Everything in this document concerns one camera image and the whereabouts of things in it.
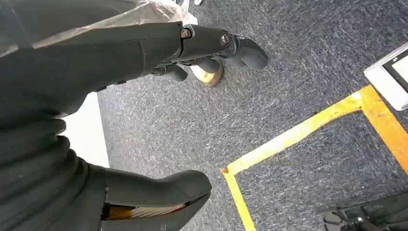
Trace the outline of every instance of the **floor marking line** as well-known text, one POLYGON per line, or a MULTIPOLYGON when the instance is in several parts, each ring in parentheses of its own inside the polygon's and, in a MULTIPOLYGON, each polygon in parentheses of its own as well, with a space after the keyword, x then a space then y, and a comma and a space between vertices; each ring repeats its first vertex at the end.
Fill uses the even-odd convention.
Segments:
POLYGON ((408 174, 408 134, 373 87, 360 90, 362 110, 370 123, 408 174))
POLYGON ((235 175, 252 165, 283 151, 285 148, 303 140, 306 136, 332 120, 360 110, 361 104, 362 100, 360 94, 352 94, 348 96, 230 163, 228 165, 230 174, 235 175))
POLYGON ((408 133, 382 101, 373 86, 368 85, 245 154, 222 170, 246 231, 255 231, 256 229, 234 175, 301 141, 327 123, 356 111, 364 112, 381 139, 408 174, 408 133))
POLYGON ((234 199, 235 205, 238 209, 238 213, 240 214, 245 230, 255 231, 256 229, 254 222, 252 221, 251 215, 249 214, 249 210, 246 207, 246 203, 241 194, 237 180, 235 179, 233 174, 229 173, 227 168, 222 170, 222 175, 224 175, 225 180, 227 181, 228 187, 232 194, 232 198, 234 199))

